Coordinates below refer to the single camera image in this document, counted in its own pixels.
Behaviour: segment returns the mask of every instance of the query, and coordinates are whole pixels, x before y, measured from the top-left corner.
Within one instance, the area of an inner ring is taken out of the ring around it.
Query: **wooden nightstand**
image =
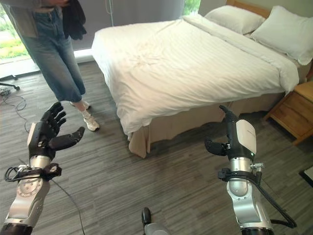
[[[313,81],[296,86],[264,120],[270,117],[297,138],[294,145],[313,135]]]

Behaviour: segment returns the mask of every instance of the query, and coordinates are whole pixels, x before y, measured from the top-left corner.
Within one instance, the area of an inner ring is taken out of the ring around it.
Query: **wall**
[[[205,16],[209,11],[225,4],[226,0],[201,0],[198,13]]]
[[[169,21],[181,16],[184,0],[112,0],[114,26]],[[80,0],[86,15],[87,34],[73,41],[75,50],[91,48],[96,31],[111,26],[105,0]]]
[[[275,5],[285,7],[290,12],[300,16],[313,17],[313,0],[242,0],[264,8],[271,9]],[[210,10],[223,6],[226,0],[201,0],[199,14],[205,15]]]

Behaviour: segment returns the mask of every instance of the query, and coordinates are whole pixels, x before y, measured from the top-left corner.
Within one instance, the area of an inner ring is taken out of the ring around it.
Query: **beige bed skirt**
[[[265,94],[260,97],[242,99],[223,103],[236,115],[257,111],[269,111],[284,94]],[[224,113],[219,109],[220,104],[194,108],[167,117],[157,117],[149,126],[141,127],[134,132],[129,143],[129,150],[145,158],[150,153],[151,144],[160,140],[170,140],[185,131],[200,127],[209,122],[221,122]]]

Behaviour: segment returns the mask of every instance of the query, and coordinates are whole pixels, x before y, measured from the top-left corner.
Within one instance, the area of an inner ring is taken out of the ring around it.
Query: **drawer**
[[[281,104],[271,114],[271,117],[297,138],[313,129],[312,122],[300,115],[298,110],[290,108],[285,103]]]
[[[285,100],[284,105],[294,110],[296,113],[303,116],[313,124],[313,103],[308,101],[303,96],[294,92]]]

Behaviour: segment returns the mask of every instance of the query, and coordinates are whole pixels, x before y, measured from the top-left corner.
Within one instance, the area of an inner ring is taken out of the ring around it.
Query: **black cloth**
[[[65,37],[70,36],[74,40],[82,40],[86,30],[83,24],[86,22],[84,11],[78,0],[69,0],[69,6],[62,9],[63,31]]]

